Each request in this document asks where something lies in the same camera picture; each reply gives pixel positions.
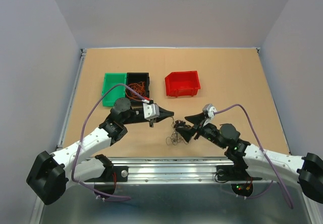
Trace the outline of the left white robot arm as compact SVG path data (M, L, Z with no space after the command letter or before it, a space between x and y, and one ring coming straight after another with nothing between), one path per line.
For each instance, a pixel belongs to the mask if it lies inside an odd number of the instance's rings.
M133 108L129 99L115 101L107 118L87 136L72 145L37 155L26 183L45 205L56 202L74 184L84 185L85 180L99 178L102 181L112 176L112 162L104 155L88 160L98 151L120 141L126 134L126 124L148 122L150 127L174 112L166 110L152 101L144 100L141 107Z

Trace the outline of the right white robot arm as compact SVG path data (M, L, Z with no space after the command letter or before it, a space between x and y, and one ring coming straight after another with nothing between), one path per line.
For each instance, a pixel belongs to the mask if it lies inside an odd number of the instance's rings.
M175 122L175 131L189 142L203 137L225 150L233 162L232 173L243 179L246 176L278 182L281 187L301 188L309 199L322 203L322 159L314 154L287 155L264 149L244 141L240 132L229 123L217 128L204 113L185 118L189 125Z

